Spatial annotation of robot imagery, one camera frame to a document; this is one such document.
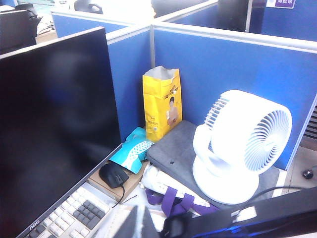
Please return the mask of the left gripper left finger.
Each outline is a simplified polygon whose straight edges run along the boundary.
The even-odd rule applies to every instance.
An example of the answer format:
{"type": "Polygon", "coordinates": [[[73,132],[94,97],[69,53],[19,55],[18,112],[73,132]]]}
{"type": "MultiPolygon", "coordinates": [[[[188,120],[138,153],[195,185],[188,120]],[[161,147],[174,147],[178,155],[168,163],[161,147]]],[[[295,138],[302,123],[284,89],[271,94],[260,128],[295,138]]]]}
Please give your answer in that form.
{"type": "Polygon", "coordinates": [[[137,207],[135,206],[118,206],[107,218],[105,226],[106,238],[124,238],[133,231],[137,217],[137,207]]]}

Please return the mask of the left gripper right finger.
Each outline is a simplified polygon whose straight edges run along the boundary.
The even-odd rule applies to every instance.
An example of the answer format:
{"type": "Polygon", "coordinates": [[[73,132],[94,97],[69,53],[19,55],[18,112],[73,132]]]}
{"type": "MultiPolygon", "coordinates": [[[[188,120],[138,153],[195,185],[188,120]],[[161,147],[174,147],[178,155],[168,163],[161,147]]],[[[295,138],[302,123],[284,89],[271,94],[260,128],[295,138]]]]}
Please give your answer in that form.
{"type": "Polygon", "coordinates": [[[148,208],[146,208],[146,238],[159,238],[148,208]]]}

